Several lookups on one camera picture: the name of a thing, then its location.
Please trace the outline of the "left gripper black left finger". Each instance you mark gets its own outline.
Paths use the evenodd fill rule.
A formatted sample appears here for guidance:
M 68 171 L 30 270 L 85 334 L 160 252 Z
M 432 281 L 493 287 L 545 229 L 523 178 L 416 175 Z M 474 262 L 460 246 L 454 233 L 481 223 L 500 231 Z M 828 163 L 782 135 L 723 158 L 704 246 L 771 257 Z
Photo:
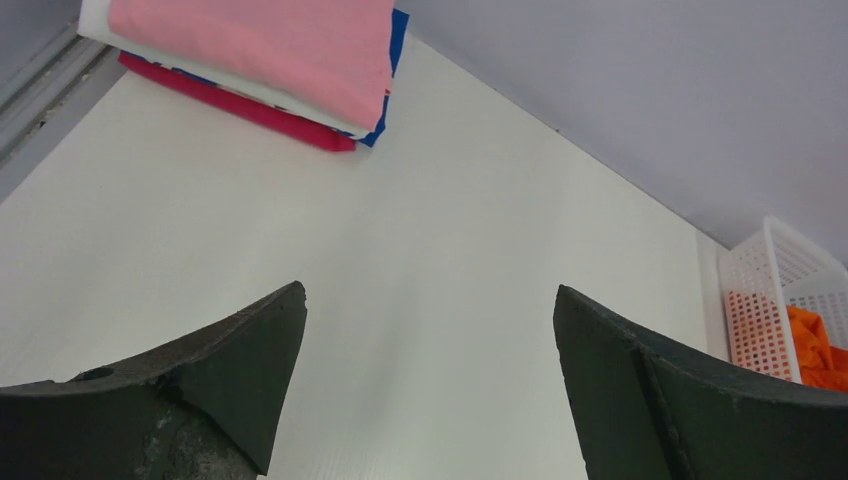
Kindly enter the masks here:
M 254 479 L 268 472 L 307 319 L 292 282 L 141 354 L 1 391 L 5 479 Z

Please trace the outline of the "orange t shirt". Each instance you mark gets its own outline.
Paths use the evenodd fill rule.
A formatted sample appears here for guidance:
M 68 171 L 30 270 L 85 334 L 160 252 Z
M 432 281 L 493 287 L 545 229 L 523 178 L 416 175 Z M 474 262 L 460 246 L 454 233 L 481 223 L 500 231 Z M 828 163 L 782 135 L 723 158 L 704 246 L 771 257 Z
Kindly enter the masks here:
M 802 383 L 847 392 L 847 351 L 830 342 L 820 315 L 794 306 L 787 308 Z

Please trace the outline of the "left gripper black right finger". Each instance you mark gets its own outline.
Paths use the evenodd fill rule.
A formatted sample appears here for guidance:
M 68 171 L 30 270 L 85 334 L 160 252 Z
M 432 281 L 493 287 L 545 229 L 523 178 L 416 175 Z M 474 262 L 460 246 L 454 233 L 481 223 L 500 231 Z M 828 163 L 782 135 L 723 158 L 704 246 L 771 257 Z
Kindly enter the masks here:
M 847 397 L 752 372 L 560 286 L 553 328 L 591 479 L 843 479 Z

